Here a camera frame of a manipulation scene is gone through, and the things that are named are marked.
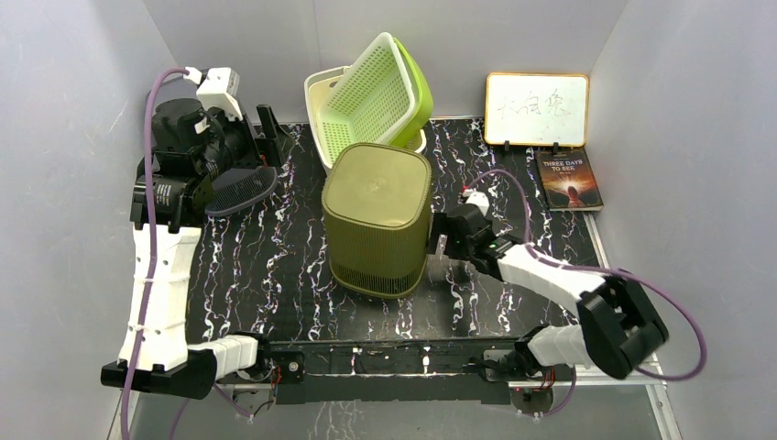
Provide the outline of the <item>grey slatted bin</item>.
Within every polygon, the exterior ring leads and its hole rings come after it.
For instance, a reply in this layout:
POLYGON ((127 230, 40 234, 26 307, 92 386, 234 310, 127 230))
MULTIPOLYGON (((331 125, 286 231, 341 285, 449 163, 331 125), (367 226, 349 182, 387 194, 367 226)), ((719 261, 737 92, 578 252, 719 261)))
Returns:
POLYGON ((213 199, 206 205, 205 213, 222 217, 250 208, 267 199, 278 180, 273 167, 229 170, 214 181, 213 199))

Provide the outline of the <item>olive green slatted bin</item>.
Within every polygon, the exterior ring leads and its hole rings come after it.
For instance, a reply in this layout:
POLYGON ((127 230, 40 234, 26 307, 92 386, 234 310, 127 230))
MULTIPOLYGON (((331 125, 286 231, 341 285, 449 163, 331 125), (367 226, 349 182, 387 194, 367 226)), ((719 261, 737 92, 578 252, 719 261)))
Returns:
POLYGON ((322 192, 336 281, 381 299, 413 294, 427 262, 432 189, 430 162, 415 151, 374 143, 343 150, 322 192))

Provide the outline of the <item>pale green colander basket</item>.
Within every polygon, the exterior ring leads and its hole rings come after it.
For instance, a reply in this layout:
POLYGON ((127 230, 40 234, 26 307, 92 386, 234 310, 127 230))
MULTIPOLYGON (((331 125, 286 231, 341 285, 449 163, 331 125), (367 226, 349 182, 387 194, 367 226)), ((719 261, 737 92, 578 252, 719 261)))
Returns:
POLYGON ((389 144, 413 107, 410 79, 393 36, 378 34, 315 112, 323 164, 330 170, 355 143, 389 144))

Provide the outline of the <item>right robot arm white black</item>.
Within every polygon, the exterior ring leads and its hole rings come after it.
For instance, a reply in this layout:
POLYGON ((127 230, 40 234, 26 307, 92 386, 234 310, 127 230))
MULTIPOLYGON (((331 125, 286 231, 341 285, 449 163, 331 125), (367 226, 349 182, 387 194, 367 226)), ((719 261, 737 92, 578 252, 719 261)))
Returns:
POLYGON ((596 269, 571 270, 515 236, 495 234, 481 210, 462 204, 435 213, 428 250, 445 237, 449 259, 507 284, 528 289, 572 313, 576 324, 540 325, 496 359, 476 363, 486 371, 540 379, 557 365, 595 366, 610 378, 625 379, 669 339, 669 332, 647 293, 625 276, 596 269))

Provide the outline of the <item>lime green plastic basin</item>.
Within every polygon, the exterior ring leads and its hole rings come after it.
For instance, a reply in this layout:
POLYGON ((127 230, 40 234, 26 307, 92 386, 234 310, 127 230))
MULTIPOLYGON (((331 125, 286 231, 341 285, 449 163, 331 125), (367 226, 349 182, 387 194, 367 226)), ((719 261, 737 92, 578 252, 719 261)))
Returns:
POLYGON ((413 107, 410 111, 408 121, 404 122, 399 133, 390 141, 390 145, 421 152, 425 148, 426 142, 423 128, 429 122, 432 115, 432 92, 417 61, 413 59, 397 38, 394 38, 394 41, 405 62, 409 75, 413 107))

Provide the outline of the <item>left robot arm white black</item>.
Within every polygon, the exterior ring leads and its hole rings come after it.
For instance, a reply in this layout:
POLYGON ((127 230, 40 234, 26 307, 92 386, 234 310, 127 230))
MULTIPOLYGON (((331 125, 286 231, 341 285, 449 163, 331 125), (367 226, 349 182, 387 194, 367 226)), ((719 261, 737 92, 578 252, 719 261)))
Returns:
POLYGON ((188 343, 185 334, 194 253, 213 203, 226 193, 214 182, 279 168, 295 144, 270 106, 259 105, 257 114, 257 124, 233 121, 193 98, 155 107, 131 199, 130 317, 118 358, 101 369, 104 386, 200 400, 229 374, 262 381, 272 373, 274 358, 259 334, 200 344, 188 343))

